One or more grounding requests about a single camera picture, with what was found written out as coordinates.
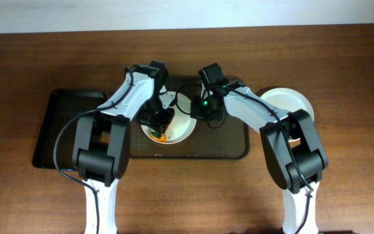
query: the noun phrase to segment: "black cable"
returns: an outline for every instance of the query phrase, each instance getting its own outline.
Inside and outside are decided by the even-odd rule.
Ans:
[[[211,128],[211,129],[218,129],[218,128],[221,127],[223,124],[225,124],[226,119],[227,119],[227,113],[225,113],[225,117],[223,118],[223,121],[222,121],[221,124],[218,125],[217,127],[212,127],[212,126],[210,125],[210,121],[207,121],[207,126],[208,126],[209,128]]]
[[[245,97],[247,99],[250,99],[252,101],[255,101],[259,104],[261,104],[267,111],[269,111],[272,116],[275,117],[275,119],[277,120],[277,123],[278,123],[278,126],[279,126],[279,129],[285,139],[285,144],[286,144],[286,147],[288,149],[288,153],[290,154],[290,157],[291,157],[291,161],[295,167],[295,169],[297,170],[297,173],[298,173],[298,176],[300,177],[300,179],[303,181],[304,185],[309,189],[309,191],[307,191],[307,193],[305,194],[307,196],[307,201],[306,201],[306,204],[305,204],[305,215],[304,215],[304,219],[303,219],[303,222],[301,223],[301,225],[299,226],[297,232],[295,232],[295,234],[298,234],[299,231],[304,227],[305,225],[305,222],[306,222],[306,219],[308,218],[308,209],[310,207],[310,198],[311,198],[311,192],[314,191],[314,189],[311,187],[310,183],[305,179],[305,176],[303,175],[303,172],[301,171],[301,169],[299,168],[298,164],[297,164],[297,161],[295,160],[295,157],[293,156],[293,153],[292,153],[292,149],[291,149],[291,146],[290,146],[290,142],[288,141],[288,136],[286,135],[285,133],[285,128],[284,126],[281,124],[281,119],[278,117],[277,113],[272,110],[270,107],[268,107],[264,102],[254,98],[254,97],[251,97],[249,96],[248,94],[243,94],[233,88],[229,88],[229,87],[224,87],[224,86],[213,86],[213,87],[210,87],[210,88],[221,88],[221,89],[225,89],[225,90],[229,90],[229,91],[232,91],[236,94],[239,94],[241,95],[242,97]]]
[[[201,86],[201,83],[187,83],[187,84],[184,84],[182,85],[176,92],[175,92],[175,105],[177,106],[177,108],[183,113],[183,114],[186,114],[186,115],[190,115],[191,113],[187,113],[185,111],[183,111],[180,106],[179,106],[179,100],[178,100],[178,95],[179,95],[179,92],[186,86],[189,86],[189,85],[197,85],[197,86]]]
[[[305,202],[305,214],[304,214],[304,219],[303,219],[303,222],[301,223],[301,225],[299,226],[298,230],[295,232],[295,234],[298,234],[302,228],[304,227],[305,225],[305,222],[306,222],[306,219],[308,218],[308,210],[310,208],[310,198],[312,198],[311,196],[311,190],[309,190],[306,194],[306,202]]]
[[[92,186],[86,184],[86,183],[83,183],[82,181],[78,180],[78,179],[75,179],[73,177],[71,177],[70,175],[67,175],[65,174],[62,169],[60,169],[57,165],[57,147],[58,147],[58,143],[60,142],[60,139],[64,133],[64,131],[74,122],[76,122],[79,118],[83,117],[83,116],[86,116],[86,115],[89,115],[89,114],[96,114],[96,113],[99,113],[101,111],[105,111],[105,110],[108,110],[108,109],[111,109],[113,107],[115,107],[117,104],[119,104],[123,98],[125,98],[125,96],[129,93],[129,91],[131,90],[132,86],[134,85],[134,74],[132,73],[132,70],[129,68],[129,67],[125,67],[125,74],[129,72],[130,76],[131,76],[131,83],[129,84],[129,87],[128,89],[125,91],[125,93],[122,95],[122,97],[120,97],[118,99],[117,102],[113,103],[107,107],[101,107],[101,108],[98,108],[98,109],[95,109],[95,110],[89,110],[87,112],[84,112],[84,113],[80,113],[78,115],[76,115],[75,117],[73,117],[71,120],[69,120],[65,125],[64,127],[62,128],[62,130],[59,132],[58,136],[57,136],[57,139],[56,139],[56,143],[55,143],[55,148],[53,150],[53,160],[54,160],[54,163],[55,163],[55,167],[56,167],[56,170],[57,172],[70,179],[71,181],[73,182],[76,182],[80,185],[83,185],[85,187],[87,187],[88,189],[90,189],[92,192],[93,192],[93,196],[95,197],[95,208],[96,208],[96,219],[97,219],[97,226],[96,226],[96,233],[99,234],[99,223],[100,223],[100,220],[99,220],[99,204],[98,204],[98,201],[97,201],[97,191],[95,190],[95,188],[93,188]]]
[[[173,77],[169,74],[168,78],[169,78],[169,87],[166,88],[165,92],[159,93],[158,95],[164,95],[164,94],[166,94],[168,92],[168,90],[173,87]]]

